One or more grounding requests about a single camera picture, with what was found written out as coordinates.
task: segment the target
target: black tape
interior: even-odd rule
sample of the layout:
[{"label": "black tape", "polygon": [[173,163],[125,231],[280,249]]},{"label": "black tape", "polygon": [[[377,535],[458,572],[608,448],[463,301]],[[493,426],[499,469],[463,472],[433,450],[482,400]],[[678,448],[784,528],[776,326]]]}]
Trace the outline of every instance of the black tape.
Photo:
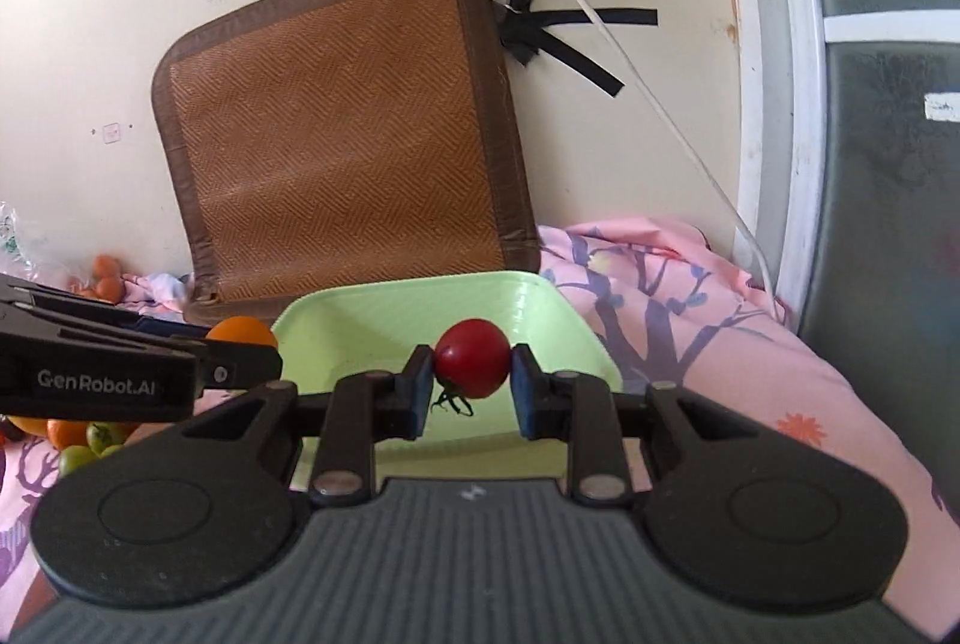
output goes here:
[{"label": "black tape", "polygon": [[[529,8],[529,4],[533,1],[510,0],[510,2],[511,5],[525,4]],[[544,51],[577,71],[585,79],[595,83],[611,97],[616,97],[623,89],[623,82],[616,76],[544,29],[556,24],[586,24],[589,18],[582,10],[526,10],[518,13],[502,5],[496,5],[496,9],[500,43],[524,67],[540,51]],[[654,8],[599,8],[597,14],[606,24],[635,24],[648,27],[656,27],[659,24]]]}]

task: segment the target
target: plastic bag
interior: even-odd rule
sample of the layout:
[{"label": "plastic bag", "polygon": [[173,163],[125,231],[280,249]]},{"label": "plastic bag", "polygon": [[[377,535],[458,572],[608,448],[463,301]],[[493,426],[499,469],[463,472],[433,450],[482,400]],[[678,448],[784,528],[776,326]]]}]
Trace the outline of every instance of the plastic bag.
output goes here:
[{"label": "plastic bag", "polygon": [[69,267],[53,259],[31,259],[17,241],[16,210],[0,200],[0,273],[58,290],[76,289],[80,280]]}]

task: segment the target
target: bamboo seat cushion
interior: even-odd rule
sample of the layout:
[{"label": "bamboo seat cushion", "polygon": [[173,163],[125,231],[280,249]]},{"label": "bamboo seat cushion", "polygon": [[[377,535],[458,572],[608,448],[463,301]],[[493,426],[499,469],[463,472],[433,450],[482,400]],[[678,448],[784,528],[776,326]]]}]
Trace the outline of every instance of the bamboo seat cushion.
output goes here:
[{"label": "bamboo seat cushion", "polygon": [[190,320],[539,266],[488,0],[262,0],[179,39],[152,101]]}]

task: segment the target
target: white cable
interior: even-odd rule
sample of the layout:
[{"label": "white cable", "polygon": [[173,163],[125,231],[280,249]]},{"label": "white cable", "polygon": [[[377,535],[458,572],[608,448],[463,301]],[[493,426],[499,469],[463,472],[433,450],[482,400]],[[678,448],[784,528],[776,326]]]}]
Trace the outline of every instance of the white cable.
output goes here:
[{"label": "white cable", "polygon": [[632,63],[630,55],[624,50],[623,46],[617,42],[616,38],[613,37],[613,33],[610,32],[610,29],[606,24],[603,23],[603,19],[600,18],[599,14],[594,10],[590,3],[587,3],[587,0],[576,0],[577,5],[582,8],[583,12],[587,15],[590,21],[594,24],[594,27],[600,31],[600,34],[603,35],[604,39],[610,47],[615,51],[627,68],[630,70],[631,80],[634,82],[634,86],[640,90],[640,93],[647,99],[647,103],[650,104],[650,107],[654,109],[656,115],[661,118],[664,122],[664,125],[667,125],[667,128],[670,130],[670,133],[673,133],[673,136],[680,143],[680,147],[683,148],[683,152],[689,157],[690,161],[694,164],[697,170],[704,176],[704,179],[707,179],[707,183],[712,186],[714,192],[717,193],[717,197],[723,201],[726,210],[731,215],[733,224],[736,225],[736,228],[740,231],[740,234],[743,236],[744,240],[750,246],[751,251],[755,254],[757,258],[757,264],[760,265],[760,276],[763,278],[763,288],[766,290],[766,300],[767,300],[767,312],[774,318],[774,320],[779,321],[779,312],[776,310],[776,299],[774,297],[774,282],[770,277],[770,267],[767,265],[767,259],[763,256],[763,252],[760,251],[760,244],[757,243],[757,238],[754,237],[754,234],[750,231],[750,227],[747,227],[747,222],[743,221],[743,218],[736,210],[736,206],[731,203],[730,198],[727,197],[727,193],[723,191],[723,187],[720,186],[720,183],[717,179],[714,179],[713,174],[710,172],[710,169],[707,168],[707,163],[704,163],[704,160],[700,157],[700,154],[697,154],[696,149],[693,148],[693,145],[690,144],[686,136],[680,131],[680,128],[677,127],[677,123],[673,121],[670,114],[667,113],[664,106],[661,102],[656,99],[656,95],[653,93],[653,90],[647,83],[643,80],[643,77],[640,75],[640,71],[637,70],[637,66]]}]

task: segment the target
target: brown fabric trim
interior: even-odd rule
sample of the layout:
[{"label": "brown fabric trim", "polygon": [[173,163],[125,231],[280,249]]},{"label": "brown fabric trim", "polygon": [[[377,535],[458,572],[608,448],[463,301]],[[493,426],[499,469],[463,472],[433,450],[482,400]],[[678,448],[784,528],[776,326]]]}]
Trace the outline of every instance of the brown fabric trim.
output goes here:
[{"label": "brown fabric trim", "polygon": [[458,0],[458,4],[504,267],[537,272],[541,252],[493,8],[490,0]]},{"label": "brown fabric trim", "polygon": [[195,300],[184,309],[184,319],[190,324],[213,327],[227,317],[253,317],[263,323],[273,324],[283,310],[299,296],[261,297],[258,300],[234,300],[221,303],[219,300]]},{"label": "brown fabric trim", "polygon": [[[171,47],[157,67],[152,82],[152,104],[157,128],[167,154],[193,257],[197,285],[195,297],[208,304],[211,310],[217,302],[217,259],[203,222],[193,169],[176,113],[171,66],[239,35],[342,1],[345,0],[261,0],[189,32]],[[458,0],[458,8],[466,39],[464,43],[469,51],[474,101],[504,267],[509,270],[537,270],[539,243],[536,240],[536,226],[526,185],[509,79],[490,4],[488,0]],[[269,300],[275,302],[286,299]]]}]

